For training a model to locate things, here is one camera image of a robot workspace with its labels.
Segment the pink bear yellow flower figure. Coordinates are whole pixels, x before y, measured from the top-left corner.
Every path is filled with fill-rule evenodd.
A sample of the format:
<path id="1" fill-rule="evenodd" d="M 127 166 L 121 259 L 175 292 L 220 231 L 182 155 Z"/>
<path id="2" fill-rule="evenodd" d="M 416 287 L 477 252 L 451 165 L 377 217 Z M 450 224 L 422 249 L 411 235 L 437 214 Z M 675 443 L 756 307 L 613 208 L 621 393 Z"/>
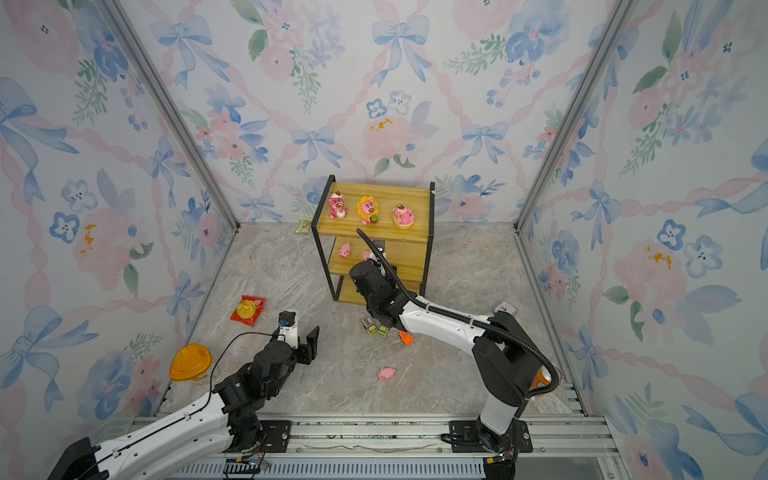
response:
<path id="1" fill-rule="evenodd" d="M 361 217 L 363 226 L 379 222 L 379 206 L 373 196 L 363 196 L 357 203 L 357 212 Z"/>

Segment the pink bear strawberry hat figure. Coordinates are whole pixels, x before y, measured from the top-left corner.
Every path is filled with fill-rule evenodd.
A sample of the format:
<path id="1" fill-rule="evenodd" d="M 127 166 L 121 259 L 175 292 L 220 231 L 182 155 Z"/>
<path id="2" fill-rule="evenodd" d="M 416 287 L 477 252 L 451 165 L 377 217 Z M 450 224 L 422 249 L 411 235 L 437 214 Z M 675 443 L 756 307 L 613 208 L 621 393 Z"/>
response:
<path id="1" fill-rule="evenodd" d="M 335 191 L 331 194 L 329 200 L 329 217 L 331 219 L 343 219 L 346 217 L 348 209 L 345 206 L 343 195 L 340 191 Z"/>

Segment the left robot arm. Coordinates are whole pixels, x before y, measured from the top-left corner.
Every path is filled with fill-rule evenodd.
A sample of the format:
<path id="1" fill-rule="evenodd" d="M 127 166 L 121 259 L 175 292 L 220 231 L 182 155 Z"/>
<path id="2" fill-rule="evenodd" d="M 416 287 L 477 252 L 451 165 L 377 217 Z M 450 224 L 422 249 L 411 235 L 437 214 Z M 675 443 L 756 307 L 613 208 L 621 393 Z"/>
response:
<path id="1" fill-rule="evenodd" d="M 320 328 L 300 341 L 297 327 L 278 328 L 253 360 L 178 411 L 123 436 L 70 444 L 50 479 L 164 479 L 197 460 L 253 451 L 264 442 L 258 411 L 276 397 L 299 364 L 317 356 Z"/>

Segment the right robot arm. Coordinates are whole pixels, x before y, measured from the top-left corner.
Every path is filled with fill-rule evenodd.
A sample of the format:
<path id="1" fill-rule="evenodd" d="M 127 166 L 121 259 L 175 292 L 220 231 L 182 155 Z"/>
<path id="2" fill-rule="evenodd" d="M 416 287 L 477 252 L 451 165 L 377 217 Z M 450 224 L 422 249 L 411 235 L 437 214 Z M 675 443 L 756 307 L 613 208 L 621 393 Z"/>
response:
<path id="1" fill-rule="evenodd" d="M 360 262 L 350 278 L 368 313 L 383 326 L 426 335 L 474 359 L 488 392 L 477 419 L 478 443 L 489 452 L 517 454 L 529 401 L 555 390 L 560 376 L 515 317 L 502 310 L 470 315 L 432 303 L 408 291 L 387 262 Z"/>

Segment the pink pig on middle shelf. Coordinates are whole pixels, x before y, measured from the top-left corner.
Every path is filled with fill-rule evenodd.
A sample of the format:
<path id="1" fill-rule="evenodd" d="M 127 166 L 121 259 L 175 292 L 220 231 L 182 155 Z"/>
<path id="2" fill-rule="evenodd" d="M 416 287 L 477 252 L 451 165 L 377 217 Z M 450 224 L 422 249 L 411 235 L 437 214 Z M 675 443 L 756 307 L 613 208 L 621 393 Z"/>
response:
<path id="1" fill-rule="evenodd" d="M 346 259 L 350 256 L 351 251 L 352 251 L 352 245 L 349 242 L 345 242 L 340 246 L 338 250 L 338 255 L 340 258 Z"/>

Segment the red and green toy truck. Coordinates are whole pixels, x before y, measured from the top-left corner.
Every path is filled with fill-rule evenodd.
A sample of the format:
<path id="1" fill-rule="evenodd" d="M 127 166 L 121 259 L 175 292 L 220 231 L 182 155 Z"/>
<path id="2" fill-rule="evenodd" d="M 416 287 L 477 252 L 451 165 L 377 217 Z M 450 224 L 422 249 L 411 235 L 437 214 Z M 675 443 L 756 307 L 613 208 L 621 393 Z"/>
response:
<path id="1" fill-rule="evenodd" d="M 377 327 L 372 319 L 365 317 L 362 319 L 362 324 L 369 335 L 374 335 L 376 333 Z"/>

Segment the orange toy truck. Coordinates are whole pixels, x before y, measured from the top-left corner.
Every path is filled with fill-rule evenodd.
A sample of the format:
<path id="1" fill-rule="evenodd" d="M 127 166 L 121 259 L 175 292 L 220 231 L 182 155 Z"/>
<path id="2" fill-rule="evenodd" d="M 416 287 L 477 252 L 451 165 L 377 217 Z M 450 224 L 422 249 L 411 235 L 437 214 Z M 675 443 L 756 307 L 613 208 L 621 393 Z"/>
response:
<path id="1" fill-rule="evenodd" d="M 410 332 L 401 331 L 399 337 L 404 345 L 411 345 L 413 343 L 413 336 Z"/>

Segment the red yellow snack packet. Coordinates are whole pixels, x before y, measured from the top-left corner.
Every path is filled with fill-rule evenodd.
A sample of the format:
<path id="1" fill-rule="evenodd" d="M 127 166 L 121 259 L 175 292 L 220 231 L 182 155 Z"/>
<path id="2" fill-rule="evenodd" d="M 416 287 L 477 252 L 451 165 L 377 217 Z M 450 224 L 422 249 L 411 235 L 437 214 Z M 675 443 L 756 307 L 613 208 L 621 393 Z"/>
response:
<path id="1" fill-rule="evenodd" d="M 243 295 L 235 307 L 230 319 L 253 326 L 260 316 L 265 305 L 265 300 L 260 297 Z"/>

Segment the orange bowl left side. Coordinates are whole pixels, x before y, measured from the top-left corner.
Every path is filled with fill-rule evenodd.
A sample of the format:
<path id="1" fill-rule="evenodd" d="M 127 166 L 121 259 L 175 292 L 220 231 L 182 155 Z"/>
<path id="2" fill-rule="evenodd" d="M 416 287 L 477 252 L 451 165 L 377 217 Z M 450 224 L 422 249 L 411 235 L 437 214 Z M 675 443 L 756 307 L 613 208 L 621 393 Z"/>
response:
<path id="1" fill-rule="evenodd" d="M 197 381 L 204 378 L 213 363 L 210 351 L 200 344 L 188 344 L 178 351 L 169 368 L 174 382 Z"/>

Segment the small white alarm clock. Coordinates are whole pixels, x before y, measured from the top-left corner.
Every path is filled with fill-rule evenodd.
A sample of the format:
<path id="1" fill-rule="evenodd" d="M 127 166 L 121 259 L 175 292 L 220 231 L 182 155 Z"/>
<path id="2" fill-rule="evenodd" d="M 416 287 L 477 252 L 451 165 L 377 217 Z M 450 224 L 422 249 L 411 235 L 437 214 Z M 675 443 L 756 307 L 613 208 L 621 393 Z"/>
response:
<path id="1" fill-rule="evenodd" d="M 515 316 L 518 312 L 518 308 L 514 305 L 509 304 L 506 301 L 501 302 L 499 305 L 497 305 L 494 308 L 494 312 L 505 312 L 507 314 L 510 314 L 512 316 Z"/>

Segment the orange can right side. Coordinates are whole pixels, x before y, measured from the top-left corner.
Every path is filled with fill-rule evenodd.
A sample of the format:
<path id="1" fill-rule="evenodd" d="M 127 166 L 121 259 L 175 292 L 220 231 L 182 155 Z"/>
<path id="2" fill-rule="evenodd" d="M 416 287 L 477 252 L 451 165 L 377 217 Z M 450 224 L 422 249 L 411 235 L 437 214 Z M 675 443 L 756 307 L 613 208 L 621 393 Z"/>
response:
<path id="1" fill-rule="evenodd" d="M 542 366 L 536 374 L 535 381 L 532 384 L 534 389 L 544 388 L 551 385 L 552 377 L 550 372 Z"/>

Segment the wooden shelf black metal frame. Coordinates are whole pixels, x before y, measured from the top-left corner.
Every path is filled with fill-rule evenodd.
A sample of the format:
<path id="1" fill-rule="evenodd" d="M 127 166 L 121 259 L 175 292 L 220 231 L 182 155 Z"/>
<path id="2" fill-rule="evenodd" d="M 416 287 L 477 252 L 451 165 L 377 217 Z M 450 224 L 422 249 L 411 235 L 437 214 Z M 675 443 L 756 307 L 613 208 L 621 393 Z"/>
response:
<path id="1" fill-rule="evenodd" d="M 338 182 L 333 175 L 327 177 L 312 218 L 311 233 L 333 300 L 359 305 L 365 303 L 349 275 L 350 269 L 363 260 L 363 252 L 369 250 L 358 230 L 362 230 L 372 241 L 385 242 L 387 260 L 396 268 L 397 275 L 409 291 L 420 295 L 426 292 L 435 233 L 435 190 L 434 183 L 427 188 L 405 188 L 344 183 Z M 329 217 L 328 200 L 335 191 L 341 192 L 348 209 L 343 219 Z M 373 196 L 378 202 L 378 223 L 361 224 L 357 202 L 363 196 Z M 400 204 L 414 213 L 415 224 L 410 229 L 399 229 L 393 224 L 392 210 Z M 352 245 L 352 251 L 348 258 L 342 259 L 338 250 L 345 242 Z"/>

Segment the small green packet by wall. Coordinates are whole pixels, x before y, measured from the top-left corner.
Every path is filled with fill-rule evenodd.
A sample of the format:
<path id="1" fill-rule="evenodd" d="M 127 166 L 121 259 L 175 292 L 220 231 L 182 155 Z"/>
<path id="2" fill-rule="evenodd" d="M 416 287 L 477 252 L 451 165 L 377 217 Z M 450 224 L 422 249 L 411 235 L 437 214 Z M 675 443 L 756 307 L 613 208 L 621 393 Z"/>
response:
<path id="1" fill-rule="evenodd" d="M 311 220 L 309 218 L 300 218 L 296 229 L 297 234 L 309 234 L 311 229 Z"/>

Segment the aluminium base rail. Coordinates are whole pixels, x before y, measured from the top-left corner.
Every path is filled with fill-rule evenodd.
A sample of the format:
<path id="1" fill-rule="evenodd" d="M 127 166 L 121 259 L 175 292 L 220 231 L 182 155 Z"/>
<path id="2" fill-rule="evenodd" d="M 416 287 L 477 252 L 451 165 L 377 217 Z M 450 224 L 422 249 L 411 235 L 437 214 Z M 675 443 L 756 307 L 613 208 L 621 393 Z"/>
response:
<path id="1" fill-rule="evenodd" d="M 225 452 L 226 432 L 172 444 L 149 440 L 150 423 L 127 435 L 135 446 L 104 446 L 106 479 L 626 479 L 618 447 L 600 417 L 526 419 L 518 455 L 468 445 L 475 422 L 447 415 L 264 414 L 250 452 Z"/>

